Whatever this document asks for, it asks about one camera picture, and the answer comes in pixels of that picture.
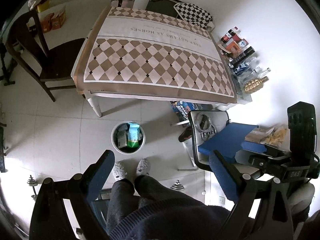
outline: gray pants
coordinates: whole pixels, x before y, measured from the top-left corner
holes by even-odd
[[[134,196],[134,189],[140,196]],[[171,198],[192,197],[165,186],[150,176],[138,176],[133,184],[127,179],[116,181],[111,190],[110,203],[107,214],[107,234],[123,220],[126,216],[145,205],[154,201]]]

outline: wooden chair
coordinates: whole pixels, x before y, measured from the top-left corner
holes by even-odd
[[[35,21],[42,48],[32,37],[27,27],[27,23],[31,17]],[[40,76],[22,59],[21,55],[14,50],[13,44],[16,40],[24,49],[29,51],[40,64],[42,68]],[[10,28],[5,46],[9,54],[40,84],[54,102],[55,98],[51,90],[76,88],[76,86],[47,87],[45,83],[48,81],[71,79],[71,71],[83,42],[84,38],[76,39],[49,50],[42,33],[38,13],[32,10],[16,19]]]

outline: chair backrest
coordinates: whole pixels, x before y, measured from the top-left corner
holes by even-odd
[[[32,34],[30,33],[27,23],[29,22],[30,18],[34,19],[34,22],[36,24],[36,30],[37,34],[40,40],[40,43],[42,45],[42,48],[39,46],[39,44],[36,42],[36,40],[32,37]],[[49,49],[48,45],[45,41],[40,20],[38,17],[38,13],[35,10],[31,10],[20,17],[18,17],[15,22],[12,24],[9,33],[8,38],[6,42],[6,48],[10,55],[28,72],[34,72],[33,69],[22,59],[20,56],[20,53],[16,52],[13,48],[13,43],[15,41],[18,41],[24,49],[29,51],[29,53],[36,59],[36,61],[40,64],[41,68],[45,72],[49,72],[49,61],[48,61],[48,55],[49,55]]]

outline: gold bottle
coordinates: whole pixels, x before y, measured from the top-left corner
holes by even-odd
[[[248,94],[251,94],[253,92],[258,91],[260,88],[263,87],[263,83],[268,81],[268,77],[263,77],[263,78],[255,78],[250,80],[244,85],[244,91]]]

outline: wall outlet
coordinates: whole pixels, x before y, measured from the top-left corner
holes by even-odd
[[[219,197],[219,204],[224,205],[226,202],[226,198],[225,197]]]

